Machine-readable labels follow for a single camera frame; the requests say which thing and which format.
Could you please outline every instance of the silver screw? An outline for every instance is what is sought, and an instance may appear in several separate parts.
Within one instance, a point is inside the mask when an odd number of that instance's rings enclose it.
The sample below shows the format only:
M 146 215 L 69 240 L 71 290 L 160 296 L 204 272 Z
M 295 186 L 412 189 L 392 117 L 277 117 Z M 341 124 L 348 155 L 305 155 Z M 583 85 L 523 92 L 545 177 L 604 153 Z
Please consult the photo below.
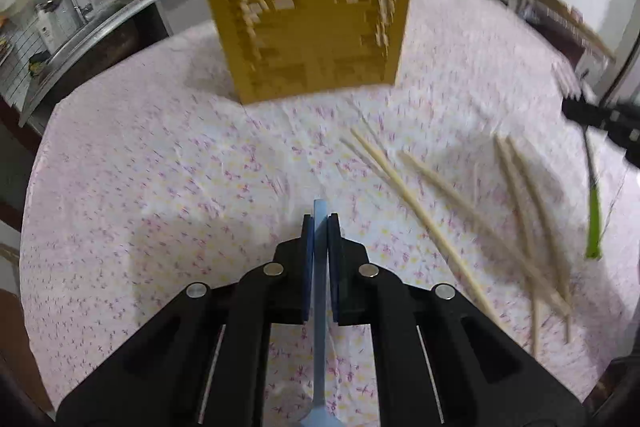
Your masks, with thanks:
M 264 265 L 262 271 L 270 277 L 275 277 L 276 275 L 280 275 L 284 272 L 284 266 L 280 263 L 269 263 Z
M 192 299 L 199 299 L 207 293 L 207 287 L 201 282 L 194 282 L 187 287 L 187 295 Z
M 439 284 L 436 286 L 436 295 L 441 299 L 448 301 L 456 296 L 456 290 L 448 284 Z
M 380 273 L 380 270 L 378 269 L 378 267 L 375 264 L 365 263 L 365 264 L 361 264 L 358 267 L 358 272 L 363 277 L 371 278 L 371 277 L 375 277 L 376 275 L 378 275 Z

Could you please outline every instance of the tablecloth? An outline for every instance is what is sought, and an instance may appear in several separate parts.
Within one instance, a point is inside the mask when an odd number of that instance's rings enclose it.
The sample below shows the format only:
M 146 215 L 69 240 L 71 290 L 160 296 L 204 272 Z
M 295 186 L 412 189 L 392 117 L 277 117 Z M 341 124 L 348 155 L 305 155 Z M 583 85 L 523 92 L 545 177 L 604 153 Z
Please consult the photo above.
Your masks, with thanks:
M 59 103 L 31 174 L 20 285 L 31 347 L 52 402 L 62 398 L 194 280 L 238 281 L 298 237 L 314 198 L 343 236 L 406 283 L 463 291 L 420 222 L 344 142 L 377 139 L 459 249 L 513 338 L 529 349 L 526 282 L 492 243 L 396 152 L 436 168 L 505 239 L 513 206 L 492 145 L 511 134 L 554 217 L 572 266 L 574 339 L 543 307 L 540 363 L 584 398 L 616 354 L 638 302 L 640 188 L 622 154 L 593 134 L 604 257 L 583 259 L 586 167 L 563 120 L 553 64 L 564 59 L 495 0 L 411 0 L 394 87 L 242 107 L 212 22 L 164 40 Z M 538 261 L 549 268 L 539 225 Z M 275 325 L 266 425 L 310 408 L 310 325 Z M 348 425 L 378 423 L 368 327 L 330 328 L 327 407 Z

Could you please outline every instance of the round table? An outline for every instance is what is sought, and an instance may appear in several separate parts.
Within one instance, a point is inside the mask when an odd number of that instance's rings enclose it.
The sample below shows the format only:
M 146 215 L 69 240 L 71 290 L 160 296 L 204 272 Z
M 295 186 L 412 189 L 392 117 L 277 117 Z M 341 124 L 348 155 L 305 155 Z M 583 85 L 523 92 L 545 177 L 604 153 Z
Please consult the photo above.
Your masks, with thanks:
M 574 338 L 543 306 L 539 361 L 581 399 L 617 354 L 638 302 L 640 188 L 594 133 L 604 257 L 583 259 L 586 167 L 579 130 L 560 114 L 551 69 L 564 60 L 494 0 L 411 0 L 394 87 L 243 107 L 211 22 L 162 41 L 76 89 L 56 107 L 33 167 L 20 283 L 26 327 L 57 406 L 190 282 L 238 281 L 300 235 L 314 198 L 373 263 L 424 288 L 466 293 L 412 211 L 342 138 L 356 126 L 386 148 L 529 349 L 526 282 L 508 254 L 396 158 L 437 168 L 505 239 L 517 229 L 492 133 L 527 156 L 572 266 Z M 538 262 L 548 254 L 540 226 Z M 303 416 L 312 395 L 310 325 L 274 326 L 266 425 Z M 328 407 L 378 423 L 368 327 L 330 327 Z

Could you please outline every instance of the chopstick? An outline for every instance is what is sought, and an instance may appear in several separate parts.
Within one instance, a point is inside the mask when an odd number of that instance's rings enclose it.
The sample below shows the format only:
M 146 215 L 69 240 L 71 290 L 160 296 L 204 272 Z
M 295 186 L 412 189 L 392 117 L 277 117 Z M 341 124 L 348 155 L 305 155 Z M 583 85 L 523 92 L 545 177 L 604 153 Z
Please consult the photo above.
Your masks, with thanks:
M 531 223 L 529 222 L 529 216 L 527 216 L 524 211 L 522 195 L 516 187 L 516 168 L 511 160 L 510 154 L 504 146 L 504 143 L 497 134 L 494 136 L 494 142 L 498 158 L 500 159 L 500 164 L 502 166 L 502 171 L 511 193 L 511 199 L 513 200 L 516 221 L 518 222 L 520 236 L 524 243 L 524 253 L 527 255 L 527 258 L 533 259 L 534 246 Z M 531 294 L 531 356 L 534 359 L 538 359 L 540 341 L 540 301 L 538 299 L 538 291 L 533 279 L 531 277 L 528 279 L 529 292 Z
M 417 171 L 421 172 L 421 174 L 428 179 L 432 184 L 436 185 L 442 192 L 444 192 L 451 200 L 457 203 L 462 209 L 473 219 L 475 222 L 480 225 L 484 231 L 491 236 L 491 238 L 502 245 L 502 247 L 511 255 L 514 261 L 516 261 L 520 268 L 523 270 L 526 275 L 531 277 L 535 283 L 539 286 L 542 291 L 542 297 L 549 303 L 551 307 L 553 307 L 556 311 L 558 311 L 562 316 L 571 314 L 571 306 L 567 304 L 564 299 L 560 296 L 560 294 L 556 291 L 551 284 L 546 280 L 543 273 L 538 269 L 538 267 L 529 259 L 525 257 L 525 255 L 512 247 L 507 243 L 503 238 L 498 235 L 492 226 L 482 217 L 482 215 L 471 206 L 471 204 L 467 203 L 466 200 L 455 190 L 455 188 L 451 187 L 448 182 L 446 182 L 439 174 L 432 171 L 428 168 L 427 165 L 418 162 L 415 158 L 408 155 L 406 152 L 399 152 L 402 158 L 406 159 L 408 163 L 411 163 Z
M 513 162 L 518 168 L 518 171 L 520 171 L 520 175 L 527 185 L 527 190 L 531 195 L 533 204 L 538 210 L 540 223 L 545 235 L 546 245 L 551 252 L 551 257 L 553 258 L 554 263 L 556 264 L 556 287 L 558 288 L 558 291 L 560 292 L 562 298 L 566 302 L 570 303 L 571 289 L 569 288 L 569 273 L 566 266 L 566 259 L 564 258 L 564 256 L 562 256 L 560 248 L 558 247 L 558 242 L 556 241 L 556 236 L 551 228 L 551 217 L 546 211 L 546 206 L 542 201 L 542 197 L 540 196 L 540 192 L 536 187 L 536 184 L 533 182 L 533 176 L 531 174 L 529 166 L 527 165 L 524 156 L 516 148 L 511 136 L 507 137 L 507 144 L 511 149 Z M 568 344 L 571 342 L 571 317 L 569 315 L 564 318 L 564 325 L 564 341 Z
M 482 308 L 484 314 L 487 315 L 498 327 L 504 329 L 504 325 L 500 320 L 500 316 L 495 311 L 491 301 L 485 295 L 484 290 L 478 283 L 478 280 L 476 280 L 476 278 L 466 266 L 460 254 L 455 250 L 453 245 L 450 244 L 444 234 L 438 229 L 435 222 L 425 212 L 421 204 L 411 193 L 406 184 L 402 181 L 398 172 L 386 160 L 385 155 L 382 153 L 382 151 L 367 142 L 362 137 L 362 135 L 360 135 L 360 133 L 358 133 L 358 131 L 356 131 L 354 128 L 351 129 L 351 133 L 354 137 L 356 137 L 358 142 L 360 142 L 360 144 L 375 160 L 375 162 L 380 165 L 380 168 L 385 171 L 385 174 L 389 176 L 389 179 L 391 180 L 391 186 L 399 193 L 402 199 L 406 201 L 407 204 L 409 204 L 409 206 L 418 216 L 418 219 L 420 219 L 424 227 L 427 229 L 431 240 L 434 242 L 438 250 L 440 250 L 440 252 L 442 253 L 445 253 L 449 257 L 449 259 L 456 265 L 456 268 L 460 271 L 460 273 L 462 273 L 466 283 L 468 283 L 469 288 L 471 288 L 473 295 L 478 300 L 478 303 L 480 304 L 480 307 Z

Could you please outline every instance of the table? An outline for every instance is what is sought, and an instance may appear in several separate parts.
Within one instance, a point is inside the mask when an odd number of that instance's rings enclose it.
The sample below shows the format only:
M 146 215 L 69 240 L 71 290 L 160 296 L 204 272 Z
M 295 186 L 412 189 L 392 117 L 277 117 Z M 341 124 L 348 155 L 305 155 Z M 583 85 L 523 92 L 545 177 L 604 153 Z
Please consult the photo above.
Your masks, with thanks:
M 298 237 L 314 198 L 343 236 L 407 283 L 465 292 L 414 214 L 342 140 L 375 133 L 418 199 L 528 349 L 529 298 L 516 265 L 396 159 L 437 168 L 515 242 L 492 133 L 526 152 L 572 265 L 574 340 L 543 307 L 540 362 L 583 399 L 630 327 L 639 296 L 640 187 L 594 133 L 604 258 L 583 259 L 586 168 L 578 129 L 560 115 L 551 67 L 564 60 L 494 0 L 412 0 L 395 87 L 242 107 L 211 22 L 156 44 L 56 107 L 31 174 L 20 283 L 31 347 L 52 402 L 62 398 L 188 283 L 232 283 Z M 548 268 L 535 222 L 539 262 Z M 311 404 L 310 325 L 274 326 L 266 425 Z M 328 407 L 378 423 L 368 327 L 330 328 Z

